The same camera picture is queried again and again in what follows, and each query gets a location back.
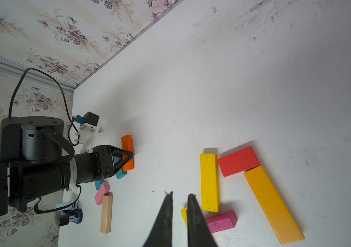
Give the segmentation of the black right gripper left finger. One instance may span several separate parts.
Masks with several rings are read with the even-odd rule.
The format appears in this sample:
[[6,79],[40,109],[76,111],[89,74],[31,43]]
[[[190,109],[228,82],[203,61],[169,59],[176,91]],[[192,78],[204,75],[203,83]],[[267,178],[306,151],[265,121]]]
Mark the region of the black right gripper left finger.
[[167,193],[144,247],[171,247],[173,192]]

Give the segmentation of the light pink wooden block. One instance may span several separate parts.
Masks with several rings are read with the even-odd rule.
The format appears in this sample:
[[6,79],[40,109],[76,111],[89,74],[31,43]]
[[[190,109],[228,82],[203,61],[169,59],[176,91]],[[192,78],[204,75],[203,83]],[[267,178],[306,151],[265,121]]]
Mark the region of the light pink wooden block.
[[109,191],[110,191],[109,184],[106,181],[101,183],[100,188],[98,189],[98,191],[97,191],[97,193],[95,195],[95,202],[96,202],[97,205],[102,205],[103,197]]

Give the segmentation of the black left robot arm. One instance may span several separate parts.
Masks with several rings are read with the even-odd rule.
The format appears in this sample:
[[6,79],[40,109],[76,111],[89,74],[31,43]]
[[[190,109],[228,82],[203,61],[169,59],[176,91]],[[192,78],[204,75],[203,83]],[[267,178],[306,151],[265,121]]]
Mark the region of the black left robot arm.
[[0,216],[24,213],[37,198],[116,175],[131,151],[100,145],[76,154],[54,117],[7,117],[0,128]]

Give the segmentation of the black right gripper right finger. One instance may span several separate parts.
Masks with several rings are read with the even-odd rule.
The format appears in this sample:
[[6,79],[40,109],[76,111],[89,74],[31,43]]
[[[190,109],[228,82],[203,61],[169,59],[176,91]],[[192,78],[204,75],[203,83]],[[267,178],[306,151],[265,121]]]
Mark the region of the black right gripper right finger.
[[188,246],[217,247],[194,194],[189,194],[187,207]]

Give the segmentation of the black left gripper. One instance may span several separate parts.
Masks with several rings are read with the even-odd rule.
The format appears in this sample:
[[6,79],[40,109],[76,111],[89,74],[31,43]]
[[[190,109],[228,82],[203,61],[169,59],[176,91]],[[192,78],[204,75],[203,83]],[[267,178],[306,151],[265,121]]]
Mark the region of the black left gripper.
[[133,159],[133,152],[111,145],[100,145],[92,153],[74,156],[77,167],[76,183],[89,183],[110,178]]

